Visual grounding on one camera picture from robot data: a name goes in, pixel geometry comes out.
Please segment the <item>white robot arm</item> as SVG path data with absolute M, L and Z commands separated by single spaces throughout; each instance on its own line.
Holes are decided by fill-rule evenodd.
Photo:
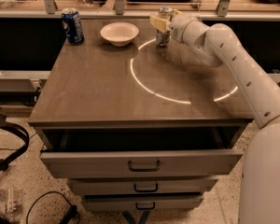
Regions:
M 170 19 L 152 15 L 150 22 L 204 64 L 229 69 L 259 126 L 245 152 L 238 224 L 280 224 L 280 87 L 229 26 L 207 26 L 178 10 Z

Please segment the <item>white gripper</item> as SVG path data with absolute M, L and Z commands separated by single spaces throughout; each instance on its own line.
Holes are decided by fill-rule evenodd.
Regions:
M 149 21 L 151 25 L 162 33 L 171 29 L 171 38 L 179 43 L 190 43 L 195 38 L 195 32 L 192 25 L 197 21 L 193 16 L 181 14 L 178 9 L 173 10 L 171 22 L 168 19 L 161 18 L 151 14 Z

